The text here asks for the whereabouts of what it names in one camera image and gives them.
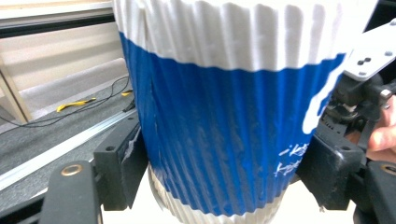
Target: blue stripe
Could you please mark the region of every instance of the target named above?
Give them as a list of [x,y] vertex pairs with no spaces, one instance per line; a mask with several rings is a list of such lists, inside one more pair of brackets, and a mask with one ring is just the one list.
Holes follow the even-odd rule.
[[[309,101],[345,57],[227,71],[160,58],[120,37],[155,175],[182,203],[215,216],[254,212],[287,187],[301,159],[291,151],[312,135],[302,131]],[[286,165],[291,172],[279,171]]]

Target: white bracket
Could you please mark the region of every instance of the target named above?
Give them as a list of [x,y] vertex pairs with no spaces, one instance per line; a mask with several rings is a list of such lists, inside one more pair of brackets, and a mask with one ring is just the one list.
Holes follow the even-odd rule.
[[346,63],[345,74],[357,81],[366,81],[396,58],[396,18],[362,34],[357,41]]

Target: blue paper cup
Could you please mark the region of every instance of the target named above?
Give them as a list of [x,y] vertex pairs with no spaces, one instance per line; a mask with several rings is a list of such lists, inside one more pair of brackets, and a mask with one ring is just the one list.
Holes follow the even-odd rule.
[[375,0],[116,0],[154,193],[184,223],[276,212]]

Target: human finger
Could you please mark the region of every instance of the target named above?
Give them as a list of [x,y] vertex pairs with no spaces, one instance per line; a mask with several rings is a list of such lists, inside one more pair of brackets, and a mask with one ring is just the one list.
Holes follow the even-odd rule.
[[370,136],[368,148],[372,151],[396,148],[396,126],[382,127],[374,130]]
[[366,156],[372,161],[390,161],[396,163],[396,152],[391,149],[373,151],[369,148]]
[[394,126],[396,125],[396,96],[390,97],[388,99],[388,109],[382,110],[382,125],[381,126]]

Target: gray floor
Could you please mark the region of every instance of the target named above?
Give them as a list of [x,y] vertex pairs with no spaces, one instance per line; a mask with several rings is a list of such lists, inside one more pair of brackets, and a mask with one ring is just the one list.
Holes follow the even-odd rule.
[[[2,106],[0,106],[0,116],[4,119],[16,122],[16,120],[10,115]],[[15,125],[7,123],[6,121],[0,119],[0,133],[3,133],[9,129],[14,128]]]
[[[115,84],[114,92],[122,90],[127,84],[128,78]],[[125,90],[131,89],[130,83]],[[97,101],[107,98],[111,94],[111,87],[106,87],[83,99],[96,97]],[[91,126],[107,119],[127,107],[133,100],[133,95],[123,97],[115,95],[108,101],[96,108],[70,115],[55,124],[40,128],[17,128],[0,134],[0,175],[29,161],[33,157],[57,146],[74,135],[91,128]],[[61,113],[51,112],[35,121],[51,119],[69,114],[80,107],[70,107]],[[3,211],[17,203],[21,203],[36,195],[48,185],[51,172],[60,165],[75,160],[90,160],[95,148],[109,135],[112,128],[95,136],[93,139],[80,147],[65,154],[60,159],[53,161],[42,169],[26,176],[21,181],[0,191],[0,211]]]

